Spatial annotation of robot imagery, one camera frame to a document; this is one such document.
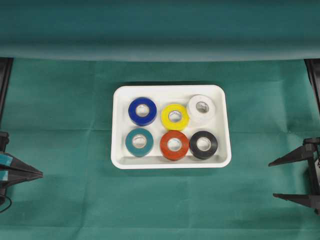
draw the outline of teal tape roll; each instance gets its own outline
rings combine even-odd
[[[125,146],[132,155],[143,157],[153,148],[154,138],[148,130],[136,128],[126,136]]]

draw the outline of green tablecloth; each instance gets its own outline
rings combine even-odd
[[[120,170],[110,160],[114,91],[128,84],[216,84],[226,93],[225,168]],[[307,164],[268,163],[320,136],[302,60],[146,63],[16,59],[2,130],[7,151],[44,172],[9,188],[4,240],[317,239]]]
[[[318,0],[7,0],[0,56],[117,61],[320,57]]]

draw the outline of electrical tape roll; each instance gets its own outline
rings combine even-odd
[[[199,149],[197,142],[200,138],[206,138],[210,141],[209,149],[206,149],[206,150]],[[218,149],[218,141],[216,137],[208,131],[196,132],[190,138],[189,145],[190,145],[190,151],[193,154],[193,156],[201,160],[210,158],[215,154],[215,152]]]
[[[181,142],[181,148],[177,151],[170,150],[168,147],[168,142],[170,139],[179,139]],[[189,149],[189,140],[182,132],[171,130],[162,136],[160,140],[160,149],[165,158],[171,161],[177,161],[182,159],[187,154]]]
[[[149,108],[149,113],[146,116],[139,116],[137,114],[137,107],[139,105],[146,105]],[[151,124],[157,116],[157,107],[155,103],[146,97],[138,97],[133,100],[128,109],[131,120],[138,126],[147,126]]]
[[[173,112],[179,112],[181,119],[177,122],[170,120],[169,115]],[[162,125],[168,130],[182,131],[189,123],[189,116],[187,109],[181,104],[170,104],[167,105],[161,112]]]
[[[134,145],[135,137],[144,138],[145,145],[143,145],[142,147],[136,147]],[[148,130],[144,128],[136,128],[130,131],[129,134],[126,136],[125,146],[132,155],[136,157],[143,157],[152,150],[154,146],[154,138]]]
[[[213,101],[204,95],[193,96],[187,106],[189,118],[195,123],[203,123],[211,120],[216,113],[216,106]]]

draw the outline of cable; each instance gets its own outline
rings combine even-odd
[[[11,200],[11,198],[10,197],[8,197],[8,196],[6,196],[6,195],[2,195],[2,194],[0,194],[0,197],[4,197],[4,198],[6,198],[6,199],[8,199],[9,200],[9,206],[7,206],[5,209],[3,209],[3,210],[1,210],[0,211],[0,214],[2,214],[4,211],[6,211],[6,210],[8,210],[8,208],[10,208],[11,207],[11,205],[12,205],[12,200]]]

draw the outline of tape roll hole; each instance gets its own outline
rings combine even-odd
[[[182,147],[182,142],[178,138],[171,138],[167,143],[168,149],[172,152],[177,152]]]
[[[211,148],[211,142],[208,138],[206,137],[200,137],[196,141],[196,146],[200,151],[208,151]]]
[[[204,101],[199,101],[196,103],[195,108],[199,113],[205,114],[209,112],[209,106]]]
[[[132,145],[136,149],[142,149],[147,145],[147,139],[142,134],[137,134],[132,138]]]
[[[135,113],[139,116],[139,117],[145,117],[150,113],[150,109],[147,105],[145,104],[139,104],[136,108],[135,108]]]
[[[174,111],[171,111],[169,112],[169,120],[173,123],[177,123],[177,122],[180,122],[181,119],[182,119],[182,114],[181,112],[177,111],[177,110],[174,110]]]

